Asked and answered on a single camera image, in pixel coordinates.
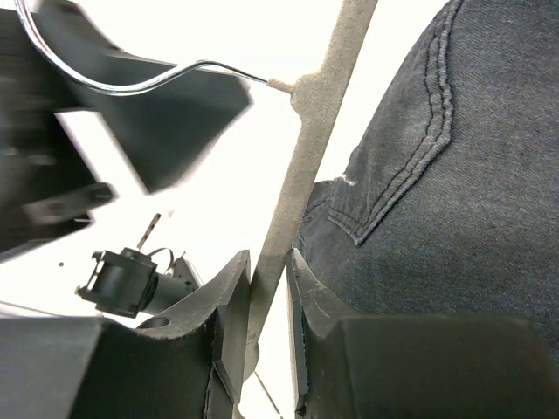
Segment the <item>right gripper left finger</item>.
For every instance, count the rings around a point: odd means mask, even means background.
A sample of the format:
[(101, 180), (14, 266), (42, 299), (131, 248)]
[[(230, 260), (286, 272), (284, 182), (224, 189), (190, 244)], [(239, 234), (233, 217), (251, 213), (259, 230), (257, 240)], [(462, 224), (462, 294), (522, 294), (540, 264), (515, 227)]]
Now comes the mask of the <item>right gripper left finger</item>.
[(72, 418), (229, 418), (245, 369), (250, 253), (136, 329), (103, 320)]

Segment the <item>grey metal trouser hanger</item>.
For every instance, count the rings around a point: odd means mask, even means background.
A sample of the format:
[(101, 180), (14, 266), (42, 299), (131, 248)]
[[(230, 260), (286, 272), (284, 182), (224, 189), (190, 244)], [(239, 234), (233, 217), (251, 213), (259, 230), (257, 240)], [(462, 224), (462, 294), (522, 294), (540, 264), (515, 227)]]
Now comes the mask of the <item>grey metal trouser hanger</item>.
[(287, 93), (300, 118), (300, 131), (279, 192), (259, 259), (249, 278), (248, 334), (241, 340), (245, 353), (242, 379), (255, 370), (258, 340), (273, 302), (285, 258), (296, 237), (323, 155), (340, 111), (370, 20), (374, 1), (344, 1), (320, 68), (288, 84), (270, 79), (266, 85)]

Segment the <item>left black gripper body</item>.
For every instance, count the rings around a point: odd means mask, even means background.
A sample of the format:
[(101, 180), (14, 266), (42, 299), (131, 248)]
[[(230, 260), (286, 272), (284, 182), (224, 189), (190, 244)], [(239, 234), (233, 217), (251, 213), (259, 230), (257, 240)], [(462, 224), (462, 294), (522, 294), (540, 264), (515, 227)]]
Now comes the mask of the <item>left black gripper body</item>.
[(78, 86), (32, 46), (17, 13), (1, 12), (1, 258), (8, 260), (91, 222), (110, 203), (59, 122), (99, 113), (149, 193), (178, 182), (250, 106), (235, 76), (195, 70), (147, 93), (114, 97)]

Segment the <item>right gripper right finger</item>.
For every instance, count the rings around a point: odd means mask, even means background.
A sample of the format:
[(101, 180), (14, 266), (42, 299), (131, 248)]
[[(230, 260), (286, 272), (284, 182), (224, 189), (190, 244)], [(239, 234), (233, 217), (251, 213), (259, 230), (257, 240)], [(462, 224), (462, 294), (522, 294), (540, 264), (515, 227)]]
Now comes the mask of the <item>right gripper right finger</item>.
[(312, 272), (299, 250), (286, 257), (294, 413), (297, 418), (374, 418), (367, 364), (350, 334), (363, 319)]

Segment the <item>black denim trousers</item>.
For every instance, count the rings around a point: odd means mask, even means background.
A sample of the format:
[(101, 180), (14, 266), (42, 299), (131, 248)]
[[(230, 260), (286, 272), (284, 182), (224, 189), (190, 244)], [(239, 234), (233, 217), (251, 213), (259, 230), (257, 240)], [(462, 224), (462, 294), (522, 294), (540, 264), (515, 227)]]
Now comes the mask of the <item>black denim trousers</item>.
[(358, 310), (505, 313), (557, 349), (557, 2), (446, 3), (294, 247)]

